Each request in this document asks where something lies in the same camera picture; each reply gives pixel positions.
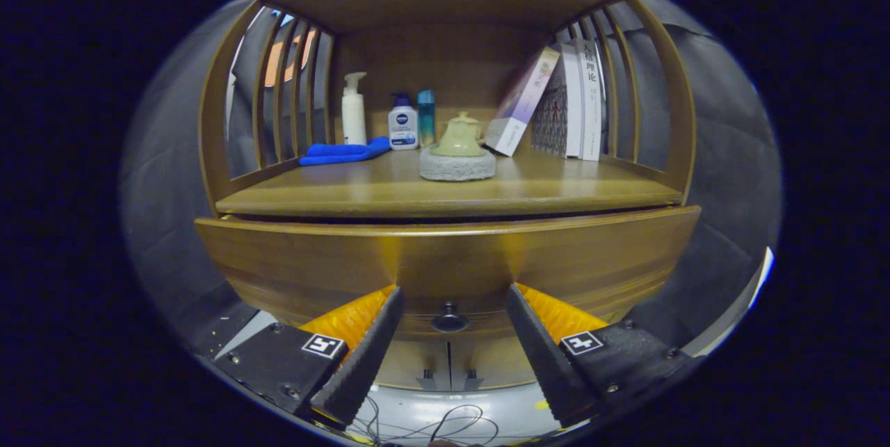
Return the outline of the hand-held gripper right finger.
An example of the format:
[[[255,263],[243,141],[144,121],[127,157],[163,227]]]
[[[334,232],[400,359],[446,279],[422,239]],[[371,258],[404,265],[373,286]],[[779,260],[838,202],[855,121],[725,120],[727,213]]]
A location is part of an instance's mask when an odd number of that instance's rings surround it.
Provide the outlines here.
[[[607,424],[690,377],[696,358],[626,319],[584,313],[529,286],[509,286],[506,313],[553,417]]]

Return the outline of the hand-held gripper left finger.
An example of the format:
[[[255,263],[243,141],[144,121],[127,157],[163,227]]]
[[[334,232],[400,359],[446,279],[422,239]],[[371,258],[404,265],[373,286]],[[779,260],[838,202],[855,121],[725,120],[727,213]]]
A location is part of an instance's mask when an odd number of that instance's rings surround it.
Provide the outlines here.
[[[301,327],[271,323],[216,366],[283,412],[343,430],[374,384],[401,317],[403,292],[385,286]]]

